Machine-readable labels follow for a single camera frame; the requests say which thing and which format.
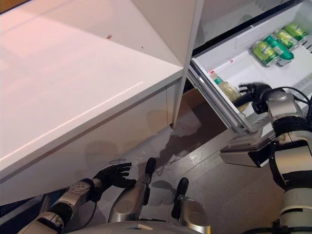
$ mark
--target bottle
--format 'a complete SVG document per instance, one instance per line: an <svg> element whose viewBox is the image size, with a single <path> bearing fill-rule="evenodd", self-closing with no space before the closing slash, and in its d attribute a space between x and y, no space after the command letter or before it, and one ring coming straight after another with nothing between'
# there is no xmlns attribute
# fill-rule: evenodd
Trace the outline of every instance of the bottle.
<svg viewBox="0 0 312 234"><path fill-rule="evenodd" d="M232 88L228 82L223 81L214 71L211 71L210 77L215 81L231 102L234 102L241 97L241 95L234 88ZM238 110L243 112L247 108L248 104L249 103L239 106Z"/></svg>

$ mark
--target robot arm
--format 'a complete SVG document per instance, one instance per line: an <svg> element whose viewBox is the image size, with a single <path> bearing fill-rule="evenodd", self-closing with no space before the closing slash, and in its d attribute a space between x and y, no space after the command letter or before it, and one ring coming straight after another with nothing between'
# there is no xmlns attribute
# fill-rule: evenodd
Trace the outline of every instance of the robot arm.
<svg viewBox="0 0 312 234"><path fill-rule="evenodd" d="M129 188L135 185L135 179L126 179L131 163L110 166L98 172L93 179L83 179L64 193L47 211L41 213L19 234L60 234L77 210L87 201L97 202L102 193L112 185Z"/></svg>
<svg viewBox="0 0 312 234"><path fill-rule="evenodd" d="M257 114L268 112L276 141L270 155L274 181L285 190L279 219L272 233L312 231L312 129L310 111L312 99L307 99L309 111L305 117L293 94L266 84L242 85L247 92L235 106L252 101ZM258 229L246 233L259 233Z"/></svg>
<svg viewBox="0 0 312 234"><path fill-rule="evenodd" d="M270 157L275 182L283 189L312 185L312 129L291 93L262 83L241 85L246 92L235 104L252 101L257 114L269 113L276 141Z"/></svg>

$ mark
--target floor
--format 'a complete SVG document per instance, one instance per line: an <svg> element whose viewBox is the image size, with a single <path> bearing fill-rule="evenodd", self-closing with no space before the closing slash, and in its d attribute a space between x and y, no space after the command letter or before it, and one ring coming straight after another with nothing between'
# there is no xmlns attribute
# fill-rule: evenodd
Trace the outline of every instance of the floor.
<svg viewBox="0 0 312 234"><path fill-rule="evenodd" d="M156 158L149 204L141 218L176 222L170 213L175 188L182 177L190 181L187 195L207 210L214 234L236 234L270 226L277 219L283 190L275 185L270 169L225 164L219 149L233 137L207 103L193 107L182 102L177 125L133 148L112 163L132 162L129 178L144 173L149 157ZM112 187L97 204L88 226L105 223L122 189ZM93 203L86 203L69 223L79 227L90 217Z"/></svg>

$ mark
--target white panel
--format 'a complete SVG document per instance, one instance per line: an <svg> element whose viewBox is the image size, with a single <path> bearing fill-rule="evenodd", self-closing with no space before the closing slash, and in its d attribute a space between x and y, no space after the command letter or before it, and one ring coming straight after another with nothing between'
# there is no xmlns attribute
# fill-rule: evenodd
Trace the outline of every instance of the white panel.
<svg viewBox="0 0 312 234"><path fill-rule="evenodd" d="M178 92L180 89L180 80L175 81L174 83L171 83L167 85L167 119L168 119L168 125L172 124L174 122L175 117L175 111L176 108L179 109L179 106L177 104L178 101Z"/></svg>
<svg viewBox="0 0 312 234"><path fill-rule="evenodd" d="M166 90L114 117L0 185L0 204L26 199L93 177L119 154L167 126Z"/></svg>
<svg viewBox="0 0 312 234"><path fill-rule="evenodd" d="M180 61L189 62L187 54L193 48L199 20L193 22L195 15L201 14L202 0L132 0L145 18L158 32L163 41Z"/></svg>
<svg viewBox="0 0 312 234"><path fill-rule="evenodd" d="M1 176L182 76L131 1L51 2L0 16Z"/></svg>
<svg viewBox="0 0 312 234"><path fill-rule="evenodd" d="M166 89L88 130L58 152L120 155L167 126Z"/></svg>
<svg viewBox="0 0 312 234"><path fill-rule="evenodd" d="M195 47L281 3L281 0L205 0Z"/></svg>

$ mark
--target green can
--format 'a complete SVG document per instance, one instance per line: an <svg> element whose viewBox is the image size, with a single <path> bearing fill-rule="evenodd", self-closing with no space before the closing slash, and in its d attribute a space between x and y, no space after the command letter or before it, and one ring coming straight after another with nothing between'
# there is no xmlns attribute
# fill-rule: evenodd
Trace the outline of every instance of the green can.
<svg viewBox="0 0 312 234"><path fill-rule="evenodd" d="M298 41L305 40L308 36L308 32L296 23L290 23L284 29Z"/></svg>
<svg viewBox="0 0 312 234"><path fill-rule="evenodd" d="M293 53L274 34L268 35L263 41L267 42L279 55L277 62L279 65L284 66L294 59Z"/></svg>
<svg viewBox="0 0 312 234"><path fill-rule="evenodd" d="M299 45L298 40L284 29L278 29L274 32L274 34L290 50L293 50Z"/></svg>
<svg viewBox="0 0 312 234"><path fill-rule="evenodd" d="M278 60L278 55L274 49L265 41L257 41L253 45L253 53L264 66L271 66Z"/></svg>

